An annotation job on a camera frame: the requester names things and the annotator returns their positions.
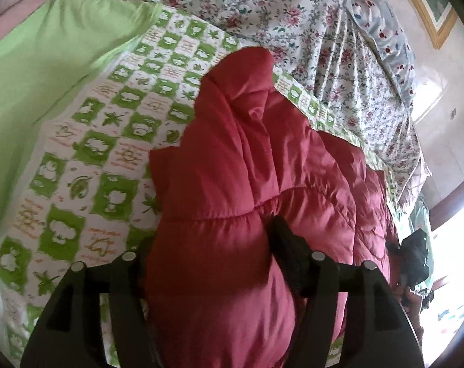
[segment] bed sheet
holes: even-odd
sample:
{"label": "bed sheet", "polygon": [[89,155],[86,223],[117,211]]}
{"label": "bed sheet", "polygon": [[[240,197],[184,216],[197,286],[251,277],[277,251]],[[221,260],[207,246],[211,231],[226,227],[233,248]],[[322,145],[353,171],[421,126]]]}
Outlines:
{"label": "bed sheet", "polygon": [[[34,104],[33,99],[44,102],[33,113],[43,112],[34,120],[40,127],[16,116],[17,127],[35,134],[36,146],[30,148],[25,137],[13,134],[19,147],[26,150],[26,159],[10,157],[0,171],[3,180],[12,180],[8,173],[15,169],[20,172],[0,230],[0,332],[6,338],[4,350],[14,362],[19,362],[37,317],[71,263],[108,263],[155,233],[159,213],[147,152],[178,145],[182,130],[193,117],[200,78],[241,47],[238,39],[196,17],[173,8],[160,9],[155,19],[157,9],[139,2],[55,0],[0,43],[0,68],[10,68],[0,71],[0,100],[9,98],[16,112],[23,112],[25,104]],[[93,14],[100,22],[86,22],[94,19]],[[155,25],[145,28],[153,18]],[[34,26],[40,23],[50,31]],[[93,26],[103,32],[116,23],[125,30],[116,33],[115,39],[93,33]],[[68,28],[73,32],[69,38]],[[36,42],[27,49],[28,55],[19,56],[17,50],[26,50],[25,40],[32,39]],[[2,86],[24,76],[24,65],[31,65],[32,54],[44,60],[59,58],[53,40],[63,40],[66,46],[68,41],[84,40],[89,49],[94,48],[91,43],[97,43],[100,51],[110,45],[112,53],[124,52],[104,54],[112,56],[110,63],[82,90],[73,87],[63,65],[50,68],[51,76],[60,79],[55,90],[45,89],[46,76],[39,73],[28,82],[30,88],[24,89],[24,94],[19,94],[17,82],[12,90]],[[17,71],[12,71],[12,60],[17,61]],[[100,69],[101,62],[95,65],[89,59],[85,66],[70,67],[68,72],[87,78],[88,73]],[[390,195],[391,169],[288,73],[276,66],[272,76],[275,87],[308,117],[313,129],[362,148],[367,164],[385,171]],[[62,106],[53,115],[53,107],[60,102]],[[47,108],[51,115],[44,112]],[[0,117],[12,120],[9,109],[0,112]],[[1,126],[0,138],[7,134],[8,128]],[[388,205],[394,212],[394,202],[388,199]],[[103,298],[101,303],[107,359],[116,365],[107,300]],[[333,351],[333,358],[338,354]]]}
{"label": "bed sheet", "polygon": [[398,200],[420,160],[410,114],[345,9],[348,0],[162,1],[205,19],[276,63],[394,171]]}

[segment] bed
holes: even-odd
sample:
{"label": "bed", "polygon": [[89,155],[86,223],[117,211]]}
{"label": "bed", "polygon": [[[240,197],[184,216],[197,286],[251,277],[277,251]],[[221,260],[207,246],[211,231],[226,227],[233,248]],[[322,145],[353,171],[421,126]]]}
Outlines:
{"label": "bed", "polygon": [[[154,235],[159,215],[141,155],[148,149],[147,144],[161,148],[179,140],[193,116],[189,106],[196,98],[199,79],[238,48],[268,46],[275,60],[276,89],[309,119],[311,128],[330,132],[361,148],[366,164],[384,173],[386,203],[395,224],[408,182],[417,166],[424,167],[410,120],[410,101],[403,102],[403,93],[396,90],[387,74],[385,57],[374,52],[377,49],[369,46],[366,35],[351,20],[345,8],[348,0],[308,0],[305,6],[304,0],[294,0],[296,4],[288,6],[283,0],[163,1],[167,7],[141,0],[50,0],[0,42],[0,78],[5,82],[0,84],[0,96],[10,102],[0,104],[0,218],[4,217],[0,226],[0,340],[14,362],[19,362],[50,290],[70,261],[103,264],[111,256],[131,250],[144,237]],[[258,12],[252,12],[254,7],[260,7]],[[269,15],[267,26],[260,28],[257,23],[266,20],[261,16],[264,12]],[[191,43],[190,56],[185,49],[175,57],[162,51],[165,44],[173,44],[171,39],[192,41],[193,36],[203,38],[203,43],[213,49]],[[200,58],[194,55],[198,51]],[[178,67],[185,63],[192,73],[180,73],[186,81],[176,90],[159,83],[161,92],[172,93],[176,100],[174,120],[167,123],[168,128],[159,129],[155,138],[145,138],[156,122],[144,122],[145,112],[129,122],[127,111],[134,110],[134,105],[139,107],[146,93],[156,87],[157,73],[169,59],[176,59],[173,64]],[[141,66],[146,64],[150,66],[141,73]],[[7,73],[12,78],[28,76],[29,81],[8,86],[4,77]],[[37,84],[37,89],[29,84]],[[121,96],[121,112],[97,103],[98,98],[117,95]],[[28,115],[23,112],[24,104],[30,104]],[[149,109],[158,117],[158,104],[152,104]],[[15,115],[8,114],[9,109]],[[120,142],[123,130],[115,125],[121,123],[119,120],[124,120],[122,128],[132,131],[131,145]],[[97,127],[105,125],[112,126],[115,133],[87,133],[87,126],[89,132],[100,133]],[[107,145],[112,145],[110,150],[104,149]],[[131,160],[129,155],[135,158],[132,163],[118,164],[119,157]],[[77,162],[98,169],[86,172]],[[109,172],[115,176],[106,175],[103,187],[91,186],[90,179],[101,175],[101,168],[107,171],[107,167],[112,167]],[[125,235],[112,242],[111,232],[115,231],[107,223],[95,222],[86,228],[76,219],[72,222],[72,217],[68,222],[76,229],[75,236],[65,236],[71,233],[67,210],[76,209],[81,217],[93,211],[102,216],[108,214],[107,209],[116,211],[121,195],[106,190],[112,182],[121,180],[120,170],[132,168],[131,181],[123,181],[123,185],[131,189],[134,202],[112,217],[126,223],[118,224],[118,231]],[[104,201],[104,195],[110,196],[109,205],[84,205],[87,198]],[[33,211],[40,213],[34,223],[29,222],[29,217],[26,220],[26,214]],[[53,222],[66,225],[51,228]],[[42,238],[50,241],[40,245]],[[105,238],[102,244],[93,244]],[[71,245],[68,252],[56,251],[64,245]],[[101,303],[107,306],[107,300]],[[106,316],[102,327],[108,361],[116,364]],[[342,338],[333,344],[330,364],[339,358],[341,344]]]}

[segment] red puffer jacket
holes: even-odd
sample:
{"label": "red puffer jacket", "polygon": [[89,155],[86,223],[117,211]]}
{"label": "red puffer jacket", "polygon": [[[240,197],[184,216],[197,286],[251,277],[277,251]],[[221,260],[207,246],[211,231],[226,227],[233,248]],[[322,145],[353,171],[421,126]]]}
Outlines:
{"label": "red puffer jacket", "polygon": [[[383,173],[312,130],[272,69],[262,48],[227,56],[203,78],[180,146],[149,154],[163,213],[145,292],[166,368],[281,366],[296,313],[268,247],[272,215],[312,249],[373,260],[390,277],[385,238],[397,240]],[[340,294],[335,338],[345,303]]]}

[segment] quilted fabric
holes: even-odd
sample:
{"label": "quilted fabric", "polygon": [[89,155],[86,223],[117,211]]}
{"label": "quilted fabric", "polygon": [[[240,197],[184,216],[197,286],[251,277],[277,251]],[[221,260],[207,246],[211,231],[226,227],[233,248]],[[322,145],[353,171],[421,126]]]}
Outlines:
{"label": "quilted fabric", "polygon": [[[312,249],[370,259],[390,278],[385,239],[397,238],[383,173],[312,130],[272,69],[263,48],[227,56],[203,77],[180,146],[149,153],[163,212],[144,286],[168,368],[281,366],[299,304],[269,251],[272,215]],[[334,339],[345,303],[340,294]]]}
{"label": "quilted fabric", "polygon": [[346,0],[347,9],[368,41],[378,51],[406,108],[412,106],[417,86],[415,56],[401,24],[385,0]]}

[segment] gold picture frame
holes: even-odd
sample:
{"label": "gold picture frame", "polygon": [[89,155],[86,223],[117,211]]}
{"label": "gold picture frame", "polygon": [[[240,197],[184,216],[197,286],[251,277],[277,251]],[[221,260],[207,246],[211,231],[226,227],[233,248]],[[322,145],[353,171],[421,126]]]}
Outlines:
{"label": "gold picture frame", "polygon": [[458,19],[457,12],[452,8],[448,0],[446,1],[447,5],[441,12],[441,17],[435,18],[434,12],[426,0],[411,0],[435,49],[442,47]]}

